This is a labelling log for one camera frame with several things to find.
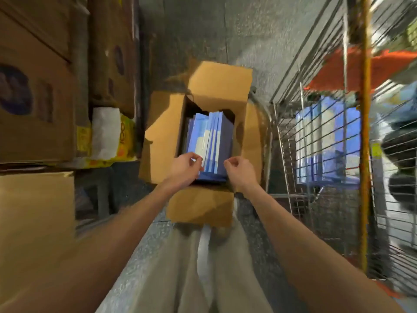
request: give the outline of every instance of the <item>concrete floor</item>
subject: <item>concrete floor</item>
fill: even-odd
[[[253,68],[257,95],[267,102],[324,1],[139,0],[151,75],[149,88],[142,89],[184,90],[180,83],[166,79],[184,72],[188,58],[195,57]],[[133,204],[151,191],[137,178],[137,163],[115,164],[112,170],[118,206]],[[239,200],[238,218],[248,237],[255,274],[274,311],[306,312],[244,199]],[[156,218],[98,313],[128,312],[134,290],[143,285],[171,227],[164,212]]]

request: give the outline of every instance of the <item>hand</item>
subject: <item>hand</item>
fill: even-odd
[[[174,158],[170,172],[163,183],[167,184],[174,193],[184,189],[199,176],[199,171],[204,170],[201,166],[202,162],[203,159],[193,152]]]
[[[232,157],[224,161],[224,168],[226,168],[232,186],[245,194],[251,187],[257,187],[258,181],[256,179],[255,169],[249,160],[242,156]]]

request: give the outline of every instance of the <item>yellow pole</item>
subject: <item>yellow pole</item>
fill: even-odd
[[[360,152],[360,265],[364,273],[368,261],[368,215],[369,215],[369,109],[371,106],[371,44],[369,37],[370,0],[361,0],[362,23],[362,88],[361,88],[361,152]]]

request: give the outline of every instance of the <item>forearm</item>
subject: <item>forearm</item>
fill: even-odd
[[[288,280],[312,312],[403,312],[260,186],[248,189],[245,196],[254,205]]]
[[[95,312],[150,224],[174,194],[162,183],[83,238],[72,257],[0,312]]]

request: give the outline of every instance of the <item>metal wire cage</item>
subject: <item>metal wire cage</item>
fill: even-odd
[[[414,0],[326,0],[270,99],[269,193],[408,296],[417,295],[416,19]]]

